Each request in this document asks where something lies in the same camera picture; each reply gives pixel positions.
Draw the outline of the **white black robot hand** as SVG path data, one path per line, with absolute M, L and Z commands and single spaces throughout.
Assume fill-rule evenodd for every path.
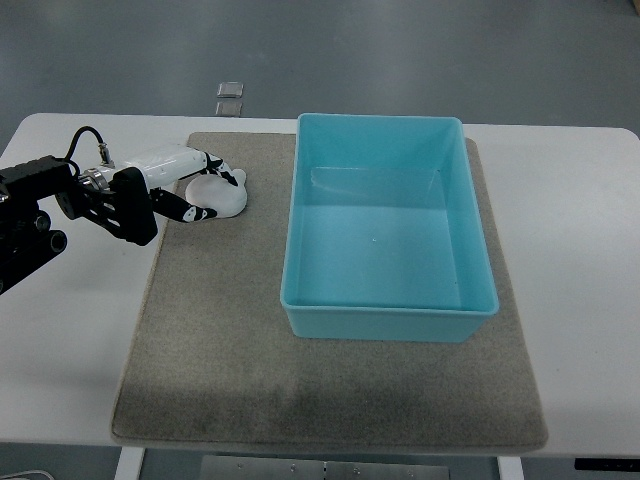
M 156 214 L 181 223 L 217 217 L 215 209 L 190 204 L 164 189 L 205 172 L 238 186 L 223 159 L 181 145 L 162 147 L 120 164 L 104 163 L 80 175 L 77 215 L 118 239 L 144 246 L 158 233 Z

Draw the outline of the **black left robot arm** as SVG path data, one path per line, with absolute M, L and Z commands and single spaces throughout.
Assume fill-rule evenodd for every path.
M 63 157 L 1 171 L 1 289 L 7 291 L 67 246 L 39 206 L 53 197 L 70 220 L 84 218 L 138 246 L 158 233 L 157 216 L 181 223 L 231 218 L 247 204 L 246 173 L 197 148 L 172 145 L 114 161 L 93 127 L 79 128 Z

